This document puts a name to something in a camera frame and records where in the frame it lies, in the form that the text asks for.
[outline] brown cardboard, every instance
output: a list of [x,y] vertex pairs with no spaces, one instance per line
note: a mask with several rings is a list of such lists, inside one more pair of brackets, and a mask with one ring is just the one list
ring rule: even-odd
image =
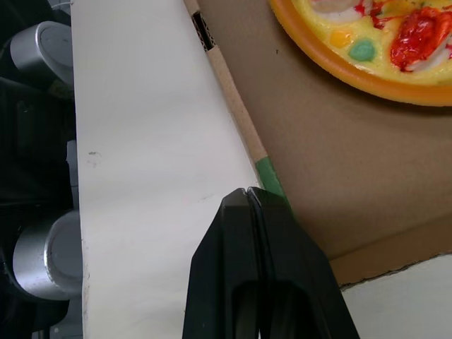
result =
[[[215,39],[208,54],[221,50],[210,56],[215,72],[239,93],[226,96],[246,107],[231,106],[236,119],[251,117],[341,285],[452,250],[451,108],[389,102],[335,79],[290,40],[265,0],[186,2]],[[223,57],[227,68],[215,64]]]

